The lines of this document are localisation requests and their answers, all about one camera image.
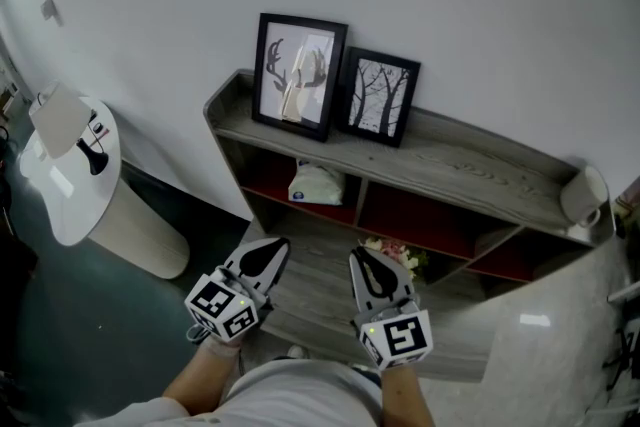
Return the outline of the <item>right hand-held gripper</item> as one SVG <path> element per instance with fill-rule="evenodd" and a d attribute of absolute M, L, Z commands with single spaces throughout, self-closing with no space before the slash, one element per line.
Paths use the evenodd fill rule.
<path fill-rule="evenodd" d="M 408 298 L 415 293 L 408 270 L 365 247 L 351 251 L 349 267 L 361 312 L 354 325 L 375 367 L 384 371 L 422 361 L 433 351 L 431 324 L 428 311 Z"/>

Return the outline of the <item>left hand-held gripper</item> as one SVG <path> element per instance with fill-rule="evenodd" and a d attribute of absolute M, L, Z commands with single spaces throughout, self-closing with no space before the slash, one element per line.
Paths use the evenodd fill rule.
<path fill-rule="evenodd" d="M 201 344 L 214 336 L 230 343 L 259 325 L 270 308 L 268 291 L 284 272 L 290 249 L 287 238 L 243 243 L 224 266 L 203 274 L 184 300 L 194 321 L 187 339 Z"/>

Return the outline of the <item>tree picture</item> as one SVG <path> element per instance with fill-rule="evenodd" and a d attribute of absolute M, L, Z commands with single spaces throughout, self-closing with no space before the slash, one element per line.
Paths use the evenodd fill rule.
<path fill-rule="evenodd" d="M 350 47 L 341 76 L 337 128 L 397 148 L 406 128 L 421 64 Z"/>

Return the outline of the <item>deer picture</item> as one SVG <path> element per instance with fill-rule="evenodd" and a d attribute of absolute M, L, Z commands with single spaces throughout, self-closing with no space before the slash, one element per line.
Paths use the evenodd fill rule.
<path fill-rule="evenodd" d="M 347 34 L 342 23 L 262 13 L 252 119 L 324 142 Z"/>

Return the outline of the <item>person's left forearm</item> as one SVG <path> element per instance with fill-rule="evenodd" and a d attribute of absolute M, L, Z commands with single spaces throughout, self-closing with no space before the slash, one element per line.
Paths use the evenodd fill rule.
<path fill-rule="evenodd" d="M 240 341 L 230 344 L 241 346 Z M 176 401 L 192 416 L 215 410 L 239 353 L 234 358 L 220 358 L 199 346 L 193 358 L 165 389 L 162 397 Z"/>

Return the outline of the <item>person's right forearm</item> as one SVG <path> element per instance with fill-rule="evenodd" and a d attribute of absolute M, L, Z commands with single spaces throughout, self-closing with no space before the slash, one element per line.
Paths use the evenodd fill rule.
<path fill-rule="evenodd" d="M 381 373 L 383 427 L 435 427 L 414 369 L 398 366 Z"/>

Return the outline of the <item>grey wooden console table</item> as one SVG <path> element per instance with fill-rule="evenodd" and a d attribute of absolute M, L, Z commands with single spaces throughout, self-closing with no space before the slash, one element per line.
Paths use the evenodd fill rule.
<path fill-rule="evenodd" d="M 370 236 L 429 254 L 415 287 L 435 347 L 420 375 L 483 379 L 498 298 L 565 267 L 609 240 L 610 206 L 591 228 L 560 206 L 576 169 L 526 146 L 412 109 L 397 148 L 340 131 L 317 142 L 252 119 L 253 74 L 235 72 L 204 116 L 253 214 L 245 239 L 289 239 L 264 330 L 333 360 L 365 364 L 356 338 L 350 251 Z M 346 175 L 341 206 L 288 200 L 296 160 Z"/>

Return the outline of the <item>pink and white flower bunch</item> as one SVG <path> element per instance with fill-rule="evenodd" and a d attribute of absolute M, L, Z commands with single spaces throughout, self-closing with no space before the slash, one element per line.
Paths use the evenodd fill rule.
<path fill-rule="evenodd" d="M 412 280 L 425 279 L 425 270 L 429 265 L 429 254 L 426 250 L 408 246 L 389 238 L 368 237 L 360 245 L 377 251 L 401 264 L 409 272 Z"/>

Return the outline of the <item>person's dark trousers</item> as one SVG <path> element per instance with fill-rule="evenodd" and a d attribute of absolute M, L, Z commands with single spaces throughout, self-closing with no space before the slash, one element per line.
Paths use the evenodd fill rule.
<path fill-rule="evenodd" d="M 362 365 L 351 365 L 350 368 L 367 380 L 371 381 L 377 387 L 381 387 L 381 377 L 377 372 Z"/>

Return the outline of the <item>white plastic tissue pack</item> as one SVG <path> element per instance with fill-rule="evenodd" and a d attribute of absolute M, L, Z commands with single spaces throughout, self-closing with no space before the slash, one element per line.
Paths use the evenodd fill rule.
<path fill-rule="evenodd" d="M 296 160 L 296 172 L 288 186 L 288 200 L 297 203 L 341 206 L 346 175 L 333 168 Z"/>

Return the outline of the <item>person's white shirt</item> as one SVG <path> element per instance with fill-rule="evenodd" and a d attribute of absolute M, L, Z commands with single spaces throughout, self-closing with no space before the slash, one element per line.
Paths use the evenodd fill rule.
<path fill-rule="evenodd" d="M 74 427 L 379 427 L 381 389 L 337 362 L 282 359 L 239 378 L 213 411 L 191 415 L 177 401 L 134 403 Z"/>

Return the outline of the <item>white round side table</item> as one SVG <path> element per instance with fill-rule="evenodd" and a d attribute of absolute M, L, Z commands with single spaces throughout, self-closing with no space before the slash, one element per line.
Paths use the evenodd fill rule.
<path fill-rule="evenodd" d="M 186 239 L 122 180 L 120 138 L 109 108 L 97 99 L 82 101 L 96 112 L 83 138 L 109 156 L 101 174 L 90 174 L 77 148 L 59 159 L 50 158 L 37 133 L 19 157 L 21 174 L 44 200 L 54 237 L 64 246 L 89 238 L 157 277 L 178 277 L 189 262 Z M 97 122 L 109 129 L 101 138 L 91 130 Z"/>

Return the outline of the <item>white mug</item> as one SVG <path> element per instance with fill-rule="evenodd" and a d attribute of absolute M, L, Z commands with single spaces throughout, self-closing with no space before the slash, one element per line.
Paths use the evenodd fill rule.
<path fill-rule="evenodd" d="M 565 216 L 583 228 L 598 223 L 600 207 L 608 200 L 607 184 L 593 166 L 585 166 L 560 193 L 560 205 Z"/>

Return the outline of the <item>white background table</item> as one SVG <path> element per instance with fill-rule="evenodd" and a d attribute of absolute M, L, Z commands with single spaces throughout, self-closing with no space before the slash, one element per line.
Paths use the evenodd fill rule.
<path fill-rule="evenodd" d="M 612 292 L 607 296 L 607 302 L 614 304 L 632 300 L 640 296 L 640 281 L 630 284 L 616 292 Z"/>

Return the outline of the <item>black table lamp white shade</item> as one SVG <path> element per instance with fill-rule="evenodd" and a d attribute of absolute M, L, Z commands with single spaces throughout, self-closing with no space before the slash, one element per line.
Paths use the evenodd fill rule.
<path fill-rule="evenodd" d="M 54 81 L 37 95 L 29 116 L 50 158 L 59 159 L 76 147 L 86 157 L 90 174 L 97 176 L 106 169 L 109 157 L 93 150 L 83 138 L 91 112 L 76 93 Z"/>

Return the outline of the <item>black office chair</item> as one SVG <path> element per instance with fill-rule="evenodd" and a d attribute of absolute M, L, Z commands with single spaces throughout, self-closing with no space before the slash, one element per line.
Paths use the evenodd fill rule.
<path fill-rule="evenodd" d="M 616 369 L 613 380 L 606 386 L 607 392 L 615 388 L 626 371 L 631 372 L 633 380 L 640 380 L 640 317 L 627 321 L 616 330 L 616 334 L 620 338 L 619 352 L 612 360 L 602 364 L 602 369 Z"/>

